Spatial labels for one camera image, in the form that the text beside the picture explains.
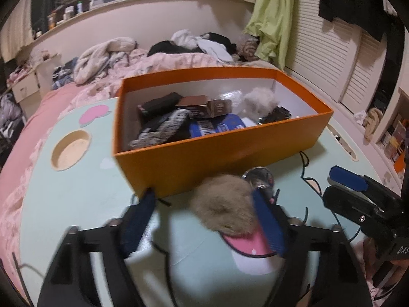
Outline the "brown fluffy pompom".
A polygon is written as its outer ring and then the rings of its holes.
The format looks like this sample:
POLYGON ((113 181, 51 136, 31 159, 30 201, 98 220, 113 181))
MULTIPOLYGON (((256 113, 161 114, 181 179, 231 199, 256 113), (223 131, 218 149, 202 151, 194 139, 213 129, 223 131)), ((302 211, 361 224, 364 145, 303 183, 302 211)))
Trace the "brown fluffy pompom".
POLYGON ((251 185, 236 175, 207 178, 194 190, 190 209, 211 231, 248 235, 256 227, 252 192, 251 185))

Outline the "white fluffy pompom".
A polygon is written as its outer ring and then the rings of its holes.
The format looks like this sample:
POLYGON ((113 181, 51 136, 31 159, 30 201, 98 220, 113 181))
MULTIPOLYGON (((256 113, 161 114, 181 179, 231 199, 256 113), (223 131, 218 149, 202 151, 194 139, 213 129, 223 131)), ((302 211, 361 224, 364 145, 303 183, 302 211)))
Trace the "white fluffy pompom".
POLYGON ((279 100, 271 88, 255 87, 243 97, 243 114, 253 120, 259 120, 269 115, 278 104, 279 100))

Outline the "blue tin box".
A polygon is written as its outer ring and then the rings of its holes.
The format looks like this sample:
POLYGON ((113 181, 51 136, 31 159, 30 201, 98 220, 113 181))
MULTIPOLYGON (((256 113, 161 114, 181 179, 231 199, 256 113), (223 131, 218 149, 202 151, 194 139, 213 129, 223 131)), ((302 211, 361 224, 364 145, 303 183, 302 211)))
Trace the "blue tin box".
POLYGON ((189 133, 191 138, 195 138, 243 128, 246 126, 239 116, 226 114, 216 118, 192 120, 189 124, 189 133))

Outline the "brown card box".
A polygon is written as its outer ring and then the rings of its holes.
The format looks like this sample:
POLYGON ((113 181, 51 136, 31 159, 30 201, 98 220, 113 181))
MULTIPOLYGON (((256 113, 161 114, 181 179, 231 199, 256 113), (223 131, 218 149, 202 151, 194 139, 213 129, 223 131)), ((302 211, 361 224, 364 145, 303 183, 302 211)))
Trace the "brown card box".
POLYGON ((176 107, 187 109, 193 118, 216 118, 232 113, 230 99, 208 99, 207 96, 185 96, 176 107))

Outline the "black lace garment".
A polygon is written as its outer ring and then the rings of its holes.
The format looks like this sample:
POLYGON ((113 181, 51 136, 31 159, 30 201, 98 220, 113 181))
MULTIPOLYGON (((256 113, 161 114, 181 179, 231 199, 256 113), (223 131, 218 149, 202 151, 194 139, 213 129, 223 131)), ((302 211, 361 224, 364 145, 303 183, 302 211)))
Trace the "black lace garment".
POLYGON ((176 109, 149 121, 128 145, 132 149, 140 149, 188 139, 190 119, 190 111, 176 109))

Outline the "dark glossy rectangular box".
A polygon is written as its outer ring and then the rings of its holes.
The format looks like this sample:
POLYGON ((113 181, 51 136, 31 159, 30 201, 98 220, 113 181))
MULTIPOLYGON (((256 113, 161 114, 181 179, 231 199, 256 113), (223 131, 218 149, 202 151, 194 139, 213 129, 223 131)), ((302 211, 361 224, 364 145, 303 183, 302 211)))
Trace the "dark glossy rectangular box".
POLYGON ((138 106, 139 111, 144 115, 158 113, 176 106, 183 96, 176 92, 171 92, 163 97, 152 99, 138 106))

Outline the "clear bubble wrap bundle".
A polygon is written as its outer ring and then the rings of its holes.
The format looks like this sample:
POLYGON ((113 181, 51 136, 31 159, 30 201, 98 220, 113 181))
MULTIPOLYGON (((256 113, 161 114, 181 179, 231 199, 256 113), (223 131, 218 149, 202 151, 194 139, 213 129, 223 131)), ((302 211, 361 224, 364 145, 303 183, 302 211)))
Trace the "clear bubble wrap bundle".
POLYGON ((230 100, 232 102, 232 110, 238 110, 241 108, 243 104, 243 98, 243 92, 240 90, 226 92, 219 96, 219 99, 230 100))

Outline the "lime green hanging garment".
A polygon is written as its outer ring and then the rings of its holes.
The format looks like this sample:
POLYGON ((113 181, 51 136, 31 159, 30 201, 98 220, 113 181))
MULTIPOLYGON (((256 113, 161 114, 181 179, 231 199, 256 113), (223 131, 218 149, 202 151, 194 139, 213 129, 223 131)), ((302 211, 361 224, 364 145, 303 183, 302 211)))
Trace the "lime green hanging garment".
POLYGON ((283 69, 286 63, 294 0, 255 0, 245 32, 259 38, 255 55, 283 69))

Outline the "black hanging garment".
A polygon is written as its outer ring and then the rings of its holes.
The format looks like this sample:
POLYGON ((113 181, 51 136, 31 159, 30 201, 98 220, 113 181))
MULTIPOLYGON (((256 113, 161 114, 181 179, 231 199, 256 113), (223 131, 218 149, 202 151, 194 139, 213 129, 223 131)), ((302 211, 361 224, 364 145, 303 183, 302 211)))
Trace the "black hanging garment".
POLYGON ((401 63, 405 30, 403 22, 388 0, 320 0, 319 16, 327 21, 335 18, 365 30, 374 40, 386 37, 387 51, 380 85, 392 91, 396 86, 401 63))

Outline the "orange cardboard box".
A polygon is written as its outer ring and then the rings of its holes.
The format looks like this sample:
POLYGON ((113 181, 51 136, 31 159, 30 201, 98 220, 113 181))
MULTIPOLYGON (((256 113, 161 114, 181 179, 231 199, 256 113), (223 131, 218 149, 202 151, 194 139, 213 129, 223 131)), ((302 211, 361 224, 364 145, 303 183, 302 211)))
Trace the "orange cardboard box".
POLYGON ((152 188, 159 198, 184 193, 205 178, 243 173, 315 145, 333 110, 306 87, 277 69, 199 67, 160 71, 123 80, 117 93, 112 154, 133 191, 152 188), (275 90, 292 118, 169 144, 132 150, 138 105, 175 92, 215 98, 255 87, 275 90))

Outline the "white drawer cabinet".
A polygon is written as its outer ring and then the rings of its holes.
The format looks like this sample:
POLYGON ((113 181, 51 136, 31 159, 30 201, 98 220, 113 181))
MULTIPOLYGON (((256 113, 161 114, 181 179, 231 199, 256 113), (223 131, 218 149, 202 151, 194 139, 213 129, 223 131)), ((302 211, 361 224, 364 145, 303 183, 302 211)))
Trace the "white drawer cabinet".
POLYGON ((55 54, 40 63, 28 75, 12 86, 16 103, 29 119, 40 106, 42 99, 51 91, 53 70, 61 64, 61 55, 55 54))

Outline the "pink floral blanket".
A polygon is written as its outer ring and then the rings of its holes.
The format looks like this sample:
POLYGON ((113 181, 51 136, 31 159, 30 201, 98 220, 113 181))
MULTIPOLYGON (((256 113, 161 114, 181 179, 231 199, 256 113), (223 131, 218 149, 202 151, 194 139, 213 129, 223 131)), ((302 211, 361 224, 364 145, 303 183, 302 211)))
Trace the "pink floral blanket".
POLYGON ((13 259, 19 257, 23 199, 40 150, 53 126, 73 109, 115 97, 124 78, 157 71, 219 66, 221 62, 204 53, 148 56, 144 50, 135 49, 96 80, 84 85, 71 82, 46 94, 1 169, 1 261, 18 291, 22 286, 13 259))

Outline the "cream knit sweater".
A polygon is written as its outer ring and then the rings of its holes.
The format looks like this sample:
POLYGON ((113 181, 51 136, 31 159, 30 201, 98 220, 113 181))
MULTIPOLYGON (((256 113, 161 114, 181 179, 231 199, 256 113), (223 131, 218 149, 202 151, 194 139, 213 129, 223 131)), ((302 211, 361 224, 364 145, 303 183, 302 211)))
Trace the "cream knit sweater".
POLYGON ((133 51, 137 42, 131 37, 117 37, 88 48, 77 59, 73 70, 73 80, 77 85, 100 75, 112 58, 121 59, 126 53, 133 51))

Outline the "white clothes pile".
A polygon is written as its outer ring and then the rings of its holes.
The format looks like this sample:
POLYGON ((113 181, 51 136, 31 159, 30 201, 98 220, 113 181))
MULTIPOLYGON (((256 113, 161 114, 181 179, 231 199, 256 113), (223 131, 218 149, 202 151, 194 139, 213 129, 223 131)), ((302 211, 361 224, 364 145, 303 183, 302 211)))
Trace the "white clothes pile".
POLYGON ((210 55, 220 62, 230 63, 234 61, 232 55, 228 53, 225 45, 204 39, 200 36, 195 36, 188 29, 178 30, 175 32, 171 37, 171 43, 175 46, 183 47, 189 50, 200 49, 205 54, 210 55))

